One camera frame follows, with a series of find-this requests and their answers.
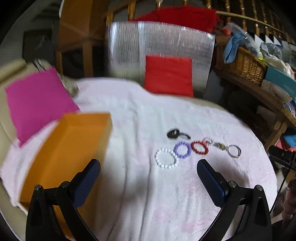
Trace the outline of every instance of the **blue gripper pad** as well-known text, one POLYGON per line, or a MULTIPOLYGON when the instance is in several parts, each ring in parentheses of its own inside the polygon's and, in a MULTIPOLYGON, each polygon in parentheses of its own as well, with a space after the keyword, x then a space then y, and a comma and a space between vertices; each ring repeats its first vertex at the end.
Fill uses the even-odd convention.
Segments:
POLYGON ((82 172, 71 181, 72 203, 75 208, 81 207, 87 199, 101 171, 100 162, 92 159, 82 172))
POLYGON ((215 206, 222 208, 229 192, 227 181, 205 159, 198 161, 197 174, 215 206))

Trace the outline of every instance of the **blue item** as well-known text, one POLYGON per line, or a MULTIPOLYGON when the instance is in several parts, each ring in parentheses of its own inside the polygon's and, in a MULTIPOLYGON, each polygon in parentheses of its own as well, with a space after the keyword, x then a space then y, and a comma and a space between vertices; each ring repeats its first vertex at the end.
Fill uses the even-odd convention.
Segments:
POLYGON ((242 45, 244 41, 244 35, 241 33, 235 33, 228 41, 224 53, 223 59, 224 63, 230 64, 234 61, 237 54, 237 49, 239 45, 242 45))
POLYGON ((76 185, 73 184, 75 188, 72 194, 73 195, 72 203, 75 208, 81 207, 85 203, 100 172, 101 172, 100 162, 96 159, 92 159, 87 164, 84 171, 77 173, 76 176, 73 178, 71 183, 73 181, 74 183, 77 183, 76 185))
POLYGON ((292 98, 296 99, 296 81, 285 73, 268 66, 265 79, 276 84, 286 91, 292 98))
POLYGON ((289 103, 286 103, 285 106, 293 114, 293 116, 296 117, 296 100, 291 100, 289 103))
POLYGON ((228 193, 226 193, 216 180, 214 172, 213 168, 210 165, 207 167, 203 160, 197 162, 197 174, 200 180, 205 186, 215 206, 222 208, 226 202, 228 193))
POLYGON ((283 134, 283 138, 289 145, 289 147, 296 147, 296 130, 293 128, 289 128, 286 130, 286 132, 283 134))

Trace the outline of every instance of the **blue cloth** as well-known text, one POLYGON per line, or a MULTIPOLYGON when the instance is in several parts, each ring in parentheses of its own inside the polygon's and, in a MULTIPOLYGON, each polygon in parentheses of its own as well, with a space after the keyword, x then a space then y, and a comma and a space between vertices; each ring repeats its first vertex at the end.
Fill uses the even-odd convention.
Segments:
POLYGON ((296 130, 293 128, 289 128, 283 134, 283 138, 289 145, 289 147, 296 147, 296 130))
POLYGON ((288 110, 296 117, 296 101, 295 99, 291 100, 289 103, 286 103, 285 106, 288 110))
POLYGON ((244 35, 240 33, 235 33, 230 38, 223 53, 224 63, 230 64, 234 61, 237 54, 237 48, 243 43, 243 41, 244 35))

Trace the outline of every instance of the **orange box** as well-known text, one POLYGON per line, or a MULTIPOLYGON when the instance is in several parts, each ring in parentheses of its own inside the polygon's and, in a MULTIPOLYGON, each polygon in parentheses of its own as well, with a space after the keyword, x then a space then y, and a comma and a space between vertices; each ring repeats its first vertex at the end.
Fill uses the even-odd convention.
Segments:
MULTIPOLYGON (((71 181, 92 158, 103 160, 112 130, 110 113, 66 114, 40 149, 28 173, 22 189, 20 203, 29 209, 34 186, 44 189, 58 187, 63 181, 71 181)), ((92 230, 95 218, 93 209, 100 176, 85 204, 78 209, 81 217, 92 230)), ((65 235, 72 237, 59 207, 55 211, 65 235)))

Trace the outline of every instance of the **wicker basket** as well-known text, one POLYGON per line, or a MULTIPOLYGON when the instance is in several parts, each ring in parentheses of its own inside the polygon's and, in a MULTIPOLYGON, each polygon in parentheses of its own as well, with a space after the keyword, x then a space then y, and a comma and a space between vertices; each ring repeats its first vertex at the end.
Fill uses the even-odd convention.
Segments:
POLYGON ((248 79, 260 86, 265 77, 267 65, 243 47, 238 47, 237 55, 232 63, 225 64, 223 60, 224 49, 225 46, 216 45, 216 68, 248 79))

